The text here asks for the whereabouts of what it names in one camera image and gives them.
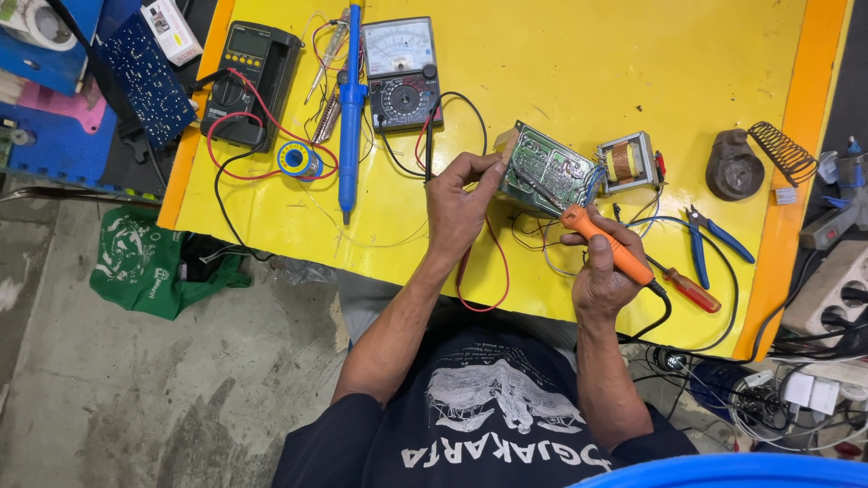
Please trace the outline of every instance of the orange soldering iron handle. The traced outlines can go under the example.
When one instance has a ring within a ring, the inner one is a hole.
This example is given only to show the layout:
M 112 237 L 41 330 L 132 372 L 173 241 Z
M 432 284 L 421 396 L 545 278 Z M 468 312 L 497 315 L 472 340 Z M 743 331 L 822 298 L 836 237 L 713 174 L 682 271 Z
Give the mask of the orange soldering iron handle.
M 594 225 L 588 211 L 580 205 L 570 205 L 567 211 L 561 215 L 561 223 L 564 227 L 575 230 L 582 237 L 590 241 L 591 237 L 597 234 L 605 235 L 608 243 L 612 246 L 612 254 L 615 257 L 615 266 L 633 279 L 636 283 L 642 286 L 647 285 L 654 279 L 652 272 L 645 263 L 639 261 L 626 247 L 616 241 L 614 237 L 607 234 L 599 227 Z
M 663 280 L 672 281 L 675 289 L 688 297 L 693 303 L 699 305 L 702 310 L 708 313 L 717 313 L 720 310 L 720 302 L 716 298 L 687 276 L 678 273 L 674 267 L 670 267 L 663 274 Z

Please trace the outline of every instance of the black multimeter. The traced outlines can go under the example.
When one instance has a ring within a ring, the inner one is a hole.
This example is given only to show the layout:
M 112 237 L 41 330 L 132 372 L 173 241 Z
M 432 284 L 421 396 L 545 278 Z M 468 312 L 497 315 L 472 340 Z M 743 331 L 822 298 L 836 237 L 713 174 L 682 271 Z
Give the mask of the black multimeter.
M 268 119 L 253 92 L 244 88 L 244 82 L 225 70 L 235 68 L 246 76 L 279 121 L 289 96 L 301 45 L 300 39 L 283 30 L 258 23 L 232 22 L 218 71 L 225 75 L 214 82 L 208 97 L 201 123 L 202 134 L 207 135 L 223 116 L 249 112 L 262 119 L 264 128 L 250 117 L 237 115 L 221 122 L 214 130 L 213 138 L 245 148 L 256 148 L 263 141 L 258 152 L 270 152 L 277 127 Z

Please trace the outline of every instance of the hand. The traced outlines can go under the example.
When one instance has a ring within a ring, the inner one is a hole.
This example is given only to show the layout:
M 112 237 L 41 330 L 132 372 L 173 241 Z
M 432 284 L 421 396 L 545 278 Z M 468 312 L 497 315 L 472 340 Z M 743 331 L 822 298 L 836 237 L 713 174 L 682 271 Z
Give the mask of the hand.
M 594 205 L 587 208 L 588 215 L 600 230 L 619 241 L 628 251 L 646 262 L 642 240 L 635 232 L 616 221 L 600 215 Z M 573 305 L 580 326 L 614 324 L 618 312 L 636 298 L 642 287 L 615 269 L 612 247 L 602 235 L 595 235 L 587 242 L 579 234 L 564 234 L 561 243 L 566 246 L 588 246 L 588 261 L 575 277 Z
M 502 154 L 461 153 L 443 173 L 425 185 L 431 237 L 428 255 L 454 267 L 479 235 L 485 210 L 500 187 L 506 163 Z M 471 191 L 464 187 L 479 181 Z

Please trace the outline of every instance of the coiled metal spring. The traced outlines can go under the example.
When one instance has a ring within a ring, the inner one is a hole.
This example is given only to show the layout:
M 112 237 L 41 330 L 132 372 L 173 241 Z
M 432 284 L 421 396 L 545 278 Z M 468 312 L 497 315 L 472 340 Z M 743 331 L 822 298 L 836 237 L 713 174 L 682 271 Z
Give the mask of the coiled metal spring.
M 747 130 L 787 181 L 796 188 L 817 173 L 818 162 L 783 132 L 768 122 L 757 122 Z

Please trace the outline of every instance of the concrete floor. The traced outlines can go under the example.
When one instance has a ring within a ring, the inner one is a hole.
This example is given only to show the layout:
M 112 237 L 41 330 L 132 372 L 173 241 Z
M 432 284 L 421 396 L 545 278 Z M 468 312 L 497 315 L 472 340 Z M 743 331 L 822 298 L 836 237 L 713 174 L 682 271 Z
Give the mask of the concrete floor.
M 88 285 L 105 205 L 17 205 L 0 208 L 13 221 L 0 221 L 0 248 L 21 248 L 0 261 L 0 283 L 20 287 L 10 309 L 0 300 L 0 354 L 21 347 L 11 383 L 0 364 L 0 486 L 268 486 L 284 436 L 326 408 L 346 355 L 336 287 L 290 287 L 256 265 L 249 289 L 175 321 L 125 312 Z M 668 412 L 677 388 L 640 386 Z M 713 420 L 686 394 L 673 417 Z M 732 445 L 721 424 L 707 433 Z M 724 450 L 689 435 L 702 452 Z

